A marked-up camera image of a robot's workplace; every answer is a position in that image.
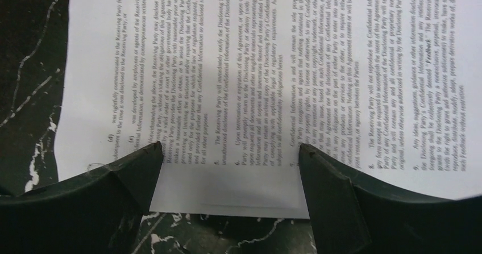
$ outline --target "paper sheet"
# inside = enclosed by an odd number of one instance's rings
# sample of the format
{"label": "paper sheet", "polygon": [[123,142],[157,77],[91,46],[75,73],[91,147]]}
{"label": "paper sheet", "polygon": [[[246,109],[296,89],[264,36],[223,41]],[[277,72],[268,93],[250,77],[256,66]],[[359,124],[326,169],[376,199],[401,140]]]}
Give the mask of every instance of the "paper sheet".
{"label": "paper sheet", "polygon": [[59,179],[161,141],[151,210],[307,218],[300,142],[482,193],[482,0],[70,0]]}

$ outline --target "white paper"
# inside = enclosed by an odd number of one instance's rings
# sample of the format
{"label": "white paper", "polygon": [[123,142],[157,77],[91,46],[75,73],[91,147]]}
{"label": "white paper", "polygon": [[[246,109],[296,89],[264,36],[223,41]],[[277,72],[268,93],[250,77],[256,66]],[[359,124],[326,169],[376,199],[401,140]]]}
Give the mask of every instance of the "white paper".
{"label": "white paper", "polygon": [[312,143],[482,192],[481,0],[70,0],[59,179],[161,141],[151,210],[307,218]]}

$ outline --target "white vein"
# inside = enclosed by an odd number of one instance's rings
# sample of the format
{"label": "white vein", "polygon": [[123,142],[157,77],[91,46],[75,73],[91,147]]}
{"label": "white vein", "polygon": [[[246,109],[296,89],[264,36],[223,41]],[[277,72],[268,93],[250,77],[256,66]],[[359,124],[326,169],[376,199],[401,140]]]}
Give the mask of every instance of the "white vein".
{"label": "white vein", "polygon": [[273,228],[268,232],[268,234],[264,235],[263,237],[258,238],[258,239],[252,239],[252,240],[242,240],[237,245],[232,245],[232,246],[228,247],[228,249],[225,251],[225,254],[229,254],[231,249],[233,249],[233,248],[241,248],[242,244],[252,244],[252,243],[256,243],[256,242],[259,242],[259,241],[266,240],[267,238],[269,238],[275,232],[276,226],[279,223],[281,223],[283,220],[284,220],[283,218],[280,218],[280,219],[276,220],[275,223],[273,224]]}
{"label": "white vein", "polygon": [[191,224],[191,215],[189,213],[186,213],[186,220],[188,221],[188,224]]}
{"label": "white vein", "polygon": [[36,52],[37,50],[39,49],[40,47],[40,43],[42,43],[42,40],[44,39],[45,37],[45,33],[47,32],[47,26],[48,26],[48,22],[50,20],[50,13],[52,12],[53,10],[53,7],[55,6],[55,4],[57,3],[57,1],[59,0],[54,0],[51,4],[50,4],[50,7],[48,8],[48,11],[47,11],[47,18],[45,20],[45,24],[44,24],[44,28],[42,29],[42,34],[40,35],[40,39],[37,41],[37,44],[35,45],[35,48],[34,50],[27,56],[25,56],[21,62],[20,62],[20,65],[18,66],[18,70],[17,70],[17,73],[16,73],[16,86],[15,86],[15,91],[14,91],[14,96],[12,98],[12,107],[10,109],[10,112],[13,113],[14,112],[14,108],[15,108],[15,100],[16,100],[16,94],[18,92],[18,88],[20,87],[20,79],[22,78],[22,68],[25,64],[25,62],[30,59]]}
{"label": "white vein", "polygon": [[139,242],[139,244],[137,245],[137,247],[134,249],[134,251],[132,252],[132,254],[136,254],[137,251],[139,251],[140,247],[142,246],[142,244],[147,240],[147,238],[152,234],[152,232],[154,231],[154,229],[156,229],[157,225],[161,222],[161,220],[166,216],[166,213],[162,214],[161,217],[159,217],[159,219],[156,221],[156,223],[151,227],[151,229],[147,232],[147,234],[142,238],[142,240]]}
{"label": "white vein", "polygon": [[159,213],[151,213],[150,215],[142,216],[142,219],[140,220],[140,224],[142,224],[142,222],[145,220],[156,218],[157,216],[159,216]]}
{"label": "white vein", "polygon": [[166,236],[164,238],[159,237],[157,234],[151,234],[151,254],[155,254],[156,251],[154,250],[154,244],[157,244],[161,241],[169,241],[174,239],[172,236]]}
{"label": "white vein", "polygon": [[49,118],[48,128],[45,130],[44,134],[42,134],[42,136],[37,141],[37,143],[35,143],[34,154],[32,155],[32,159],[30,160],[30,165],[28,167],[28,173],[30,174],[32,179],[27,181],[27,183],[25,184],[25,188],[24,188],[25,192],[31,191],[32,189],[34,189],[34,186],[39,184],[40,176],[36,170],[35,162],[37,161],[37,157],[40,155],[40,159],[45,164],[45,153],[48,150],[44,149],[44,138],[49,131],[55,132],[57,130],[57,125],[52,120],[53,113],[54,112],[52,112],[48,117]]}
{"label": "white vein", "polygon": [[180,213],[173,213],[172,219],[174,220],[174,223],[171,224],[171,227],[176,227],[179,225],[179,221],[182,220],[182,214]]}
{"label": "white vein", "polygon": [[[60,69],[57,68],[57,70],[55,71],[55,73],[57,74],[58,72],[60,72]],[[25,99],[25,101],[23,101],[18,107],[17,109],[12,110],[10,111],[10,116],[7,116],[7,118],[5,118],[5,120],[3,120],[2,123],[0,123],[0,128],[2,128],[2,126],[4,126],[7,122],[9,122],[10,119],[14,118],[16,116],[16,114],[18,112],[20,112],[20,110],[30,101],[30,99],[35,96],[35,94],[37,94],[37,92],[42,88],[44,87],[48,82],[50,82],[50,80],[52,79],[52,75],[48,76],[47,79],[45,79],[45,81],[43,81],[40,85],[38,85],[33,91],[32,93],[27,96],[27,98]]]}

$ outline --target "marble pattern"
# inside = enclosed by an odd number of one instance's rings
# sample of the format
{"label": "marble pattern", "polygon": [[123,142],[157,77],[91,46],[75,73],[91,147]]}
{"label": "marble pattern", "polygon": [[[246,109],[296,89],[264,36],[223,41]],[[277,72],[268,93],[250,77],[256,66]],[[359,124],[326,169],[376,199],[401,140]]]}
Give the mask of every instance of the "marble pattern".
{"label": "marble pattern", "polygon": [[[57,182],[53,140],[67,57],[68,0],[0,0],[0,184]],[[309,221],[152,213],[132,254],[316,253]]]}

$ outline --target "table surface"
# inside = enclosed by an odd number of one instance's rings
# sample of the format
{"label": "table surface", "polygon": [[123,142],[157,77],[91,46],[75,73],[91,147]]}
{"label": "table surface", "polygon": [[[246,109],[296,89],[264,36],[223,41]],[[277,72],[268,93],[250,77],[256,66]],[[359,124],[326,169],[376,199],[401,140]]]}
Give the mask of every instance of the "table surface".
{"label": "table surface", "polygon": [[[57,182],[69,0],[0,0],[0,181]],[[316,253],[308,220],[152,213],[133,253]]]}

